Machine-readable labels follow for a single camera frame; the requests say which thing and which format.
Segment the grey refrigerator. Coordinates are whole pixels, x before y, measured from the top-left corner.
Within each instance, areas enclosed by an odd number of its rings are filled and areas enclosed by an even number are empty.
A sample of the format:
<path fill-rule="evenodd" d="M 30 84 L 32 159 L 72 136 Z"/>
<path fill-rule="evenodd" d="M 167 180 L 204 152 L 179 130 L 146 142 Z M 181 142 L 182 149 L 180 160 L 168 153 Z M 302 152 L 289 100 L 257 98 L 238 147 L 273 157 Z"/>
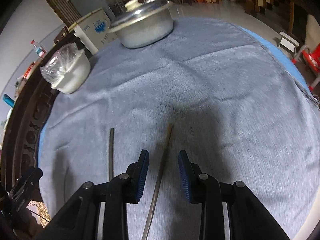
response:
<path fill-rule="evenodd" d="M 109 4 L 106 0 L 66 0 L 71 2 L 73 7 L 77 10 L 80 16 L 84 17 L 90 12 L 93 12 L 97 9 L 103 9 L 110 20 L 113 20 L 116 16 L 111 10 Z"/>

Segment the small white step stool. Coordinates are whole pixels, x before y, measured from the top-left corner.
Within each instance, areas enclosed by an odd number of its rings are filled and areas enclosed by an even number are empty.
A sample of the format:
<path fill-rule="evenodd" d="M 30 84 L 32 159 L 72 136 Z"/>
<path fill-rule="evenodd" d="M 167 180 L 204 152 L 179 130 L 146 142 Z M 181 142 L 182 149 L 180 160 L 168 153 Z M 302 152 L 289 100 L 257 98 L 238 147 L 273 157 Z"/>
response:
<path fill-rule="evenodd" d="M 280 35 L 279 46 L 283 46 L 295 54 L 297 51 L 297 48 L 299 47 L 299 42 L 283 31 L 281 31 L 279 35 Z"/>

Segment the clear plastic drink bottle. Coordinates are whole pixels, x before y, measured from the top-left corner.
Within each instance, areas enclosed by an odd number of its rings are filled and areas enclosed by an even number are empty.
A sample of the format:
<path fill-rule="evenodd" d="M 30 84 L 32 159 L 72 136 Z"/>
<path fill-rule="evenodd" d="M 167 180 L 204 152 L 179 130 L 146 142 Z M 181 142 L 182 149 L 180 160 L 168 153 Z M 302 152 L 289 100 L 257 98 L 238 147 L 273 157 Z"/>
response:
<path fill-rule="evenodd" d="M 35 53 L 37 54 L 37 56 L 41 59 L 43 59 L 47 53 L 47 51 L 45 50 L 45 48 L 38 42 L 32 40 L 30 42 L 30 44 L 33 46 Z"/>

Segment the red plastic child chair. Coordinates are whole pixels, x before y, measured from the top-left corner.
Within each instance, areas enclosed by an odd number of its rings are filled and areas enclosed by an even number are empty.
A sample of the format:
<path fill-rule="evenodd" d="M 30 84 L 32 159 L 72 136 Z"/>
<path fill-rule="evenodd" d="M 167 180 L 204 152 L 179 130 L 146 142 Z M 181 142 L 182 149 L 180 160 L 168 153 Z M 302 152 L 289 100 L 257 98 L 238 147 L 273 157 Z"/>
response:
<path fill-rule="evenodd" d="M 306 61 L 305 69 L 310 69 L 315 75 L 316 78 L 312 82 L 311 85 L 309 85 L 309 90 L 312 92 L 314 88 L 319 84 L 319 51 L 320 51 L 320 44 L 317 45 L 317 47 L 311 51 L 310 47 L 306 44 L 304 44 L 298 53 L 294 56 L 294 58 L 291 60 L 293 64 L 295 64 L 298 59 L 302 56 L 303 59 Z"/>

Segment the grey table cloth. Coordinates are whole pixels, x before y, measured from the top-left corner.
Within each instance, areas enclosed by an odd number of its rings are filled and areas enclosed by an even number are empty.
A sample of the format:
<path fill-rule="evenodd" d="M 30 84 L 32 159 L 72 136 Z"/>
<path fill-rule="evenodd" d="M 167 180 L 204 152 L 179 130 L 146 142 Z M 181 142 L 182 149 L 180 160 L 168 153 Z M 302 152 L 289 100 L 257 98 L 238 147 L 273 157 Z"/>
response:
<path fill-rule="evenodd" d="M 178 153 L 224 183 L 243 181 L 293 238 L 319 188 L 319 107 L 275 50 L 239 26 L 180 18 L 166 38 L 130 50 L 113 41 L 91 58 L 73 94 L 59 94 L 42 131 L 42 199 L 55 215 L 86 181 L 108 181 L 142 150 L 149 169 L 142 200 L 127 208 L 141 239 L 168 124 L 169 156 L 149 239 L 198 239 L 201 208 L 187 203 Z"/>

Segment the white chest freezer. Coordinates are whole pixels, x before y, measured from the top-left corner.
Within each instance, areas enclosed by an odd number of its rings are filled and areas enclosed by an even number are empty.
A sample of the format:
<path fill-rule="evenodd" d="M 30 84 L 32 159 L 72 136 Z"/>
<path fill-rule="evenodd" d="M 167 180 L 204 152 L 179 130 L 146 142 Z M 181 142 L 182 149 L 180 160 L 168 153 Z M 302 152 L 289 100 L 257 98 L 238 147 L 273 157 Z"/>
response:
<path fill-rule="evenodd" d="M 108 33 L 111 20 L 102 8 L 90 12 L 74 22 L 68 31 L 80 38 L 84 46 L 94 55 L 107 44 L 117 39 L 115 33 Z"/>

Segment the aluminium pot with lid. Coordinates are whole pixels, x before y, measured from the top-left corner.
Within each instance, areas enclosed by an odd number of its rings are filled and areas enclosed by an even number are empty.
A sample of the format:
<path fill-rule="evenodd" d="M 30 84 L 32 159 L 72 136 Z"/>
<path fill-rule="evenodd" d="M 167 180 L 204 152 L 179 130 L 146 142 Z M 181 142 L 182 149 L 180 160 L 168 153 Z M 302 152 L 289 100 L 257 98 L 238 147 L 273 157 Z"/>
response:
<path fill-rule="evenodd" d="M 169 8 L 172 1 L 153 0 L 140 3 L 130 0 L 126 12 L 116 17 L 108 33 L 115 33 L 123 46 L 136 49 L 153 44 L 171 33 L 174 27 Z"/>

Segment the white bowl with plastic bag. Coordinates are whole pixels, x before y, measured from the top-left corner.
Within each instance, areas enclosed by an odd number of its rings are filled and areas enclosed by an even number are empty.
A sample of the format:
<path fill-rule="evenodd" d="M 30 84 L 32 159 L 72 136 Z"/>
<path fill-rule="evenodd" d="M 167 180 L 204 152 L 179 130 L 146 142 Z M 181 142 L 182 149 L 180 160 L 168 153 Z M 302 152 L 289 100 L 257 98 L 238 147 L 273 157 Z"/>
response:
<path fill-rule="evenodd" d="M 42 67 L 42 77 L 64 94 L 74 93 L 89 76 L 91 65 L 84 49 L 69 43 L 57 50 Z"/>

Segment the dark carved wooden sideboard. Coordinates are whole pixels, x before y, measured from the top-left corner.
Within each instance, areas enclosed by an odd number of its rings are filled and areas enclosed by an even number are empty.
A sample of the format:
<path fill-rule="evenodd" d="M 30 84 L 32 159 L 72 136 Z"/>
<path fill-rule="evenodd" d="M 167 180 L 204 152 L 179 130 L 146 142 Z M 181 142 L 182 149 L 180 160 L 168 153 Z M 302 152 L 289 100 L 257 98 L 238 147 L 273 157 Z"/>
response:
<path fill-rule="evenodd" d="M 1 184 L 10 191 L 16 181 L 30 166 L 37 167 L 38 143 L 58 91 L 42 77 L 40 67 L 44 66 L 62 46 L 75 42 L 84 46 L 75 31 L 59 35 L 56 44 L 44 59 L 33 67 L 33 72 L 15 101 L 3 141 L 1 155 Z"/>

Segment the teal thermos bottle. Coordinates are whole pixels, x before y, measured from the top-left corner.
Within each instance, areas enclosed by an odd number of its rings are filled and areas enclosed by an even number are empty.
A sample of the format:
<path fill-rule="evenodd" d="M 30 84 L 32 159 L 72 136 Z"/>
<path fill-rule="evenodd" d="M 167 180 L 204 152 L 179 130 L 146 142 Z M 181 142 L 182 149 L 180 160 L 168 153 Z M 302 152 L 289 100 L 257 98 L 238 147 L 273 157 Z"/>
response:
<path fill-rule="evenodd" d="M 14 107 L 15 101 L 10 96 L 8 96 L 7 94 L 4 94 L 2 99 L 11 108 Z"/>

